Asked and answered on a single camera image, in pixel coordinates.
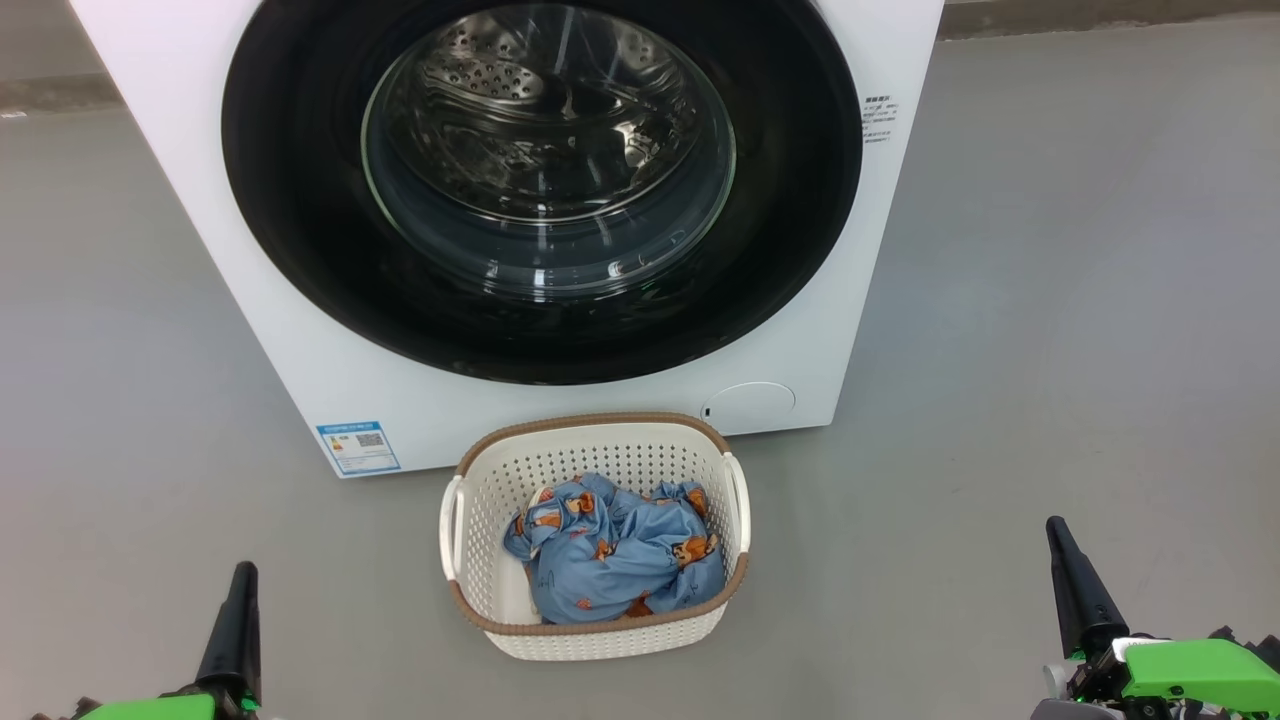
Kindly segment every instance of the white plastic basket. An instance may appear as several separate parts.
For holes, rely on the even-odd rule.
[[[696,480],[707,524],[721,537],[724,589],[685,610],[609,623],[544,625],[520,561],[502,547],[531,493],[596,471],[646,492],[662,480]],[[686,415],[581,415],[498,430],[471,448],[440,503],[440,565],[467,619],[522,660],[603,660],[695,643],[719,623],[746,574],[751,505],[742,468],[710,425]]]

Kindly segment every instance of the front-loading washing machine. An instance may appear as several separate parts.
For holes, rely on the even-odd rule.
[[[942,0],[73,0],[340,475],[831,421]]]

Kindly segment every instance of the black door rim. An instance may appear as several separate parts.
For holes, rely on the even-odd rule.
[[[844,54],[801,0],[591,0],[710,78],[739,138],[714,227],[678,269],[611,297],[530,302],[416,256],[361,172],[360,122],[430,28],[503,1],[266,0],[232,60],[223,145],[251,232],[312,304],[426,365],[529,384],[666,370],[741,338],[812,279],[858,188],[861,117]]]

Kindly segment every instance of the wall baseboard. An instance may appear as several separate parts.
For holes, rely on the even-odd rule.
[[[106,73],[0,82],[0,115],[86,113],[123,105]]]
[[[938,40],[1185,23],[1239,13],[1280,13],[1280,0],[991,0],[948,3]]]
[[[1185,23],[1240,13],[1280,13],[1280,0],[987,0],[948,3],[938,40]],[[106,73],[0,81],[0,122],[84,113],[124,102]]]

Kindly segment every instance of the clothing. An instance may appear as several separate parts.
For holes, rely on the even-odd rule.
[[[698,483],[662,483],[645,497],[588,473],[544,488],[512,518],[503,546],[525,562],[545,621],[671,612],[724,588],[707,507]]]

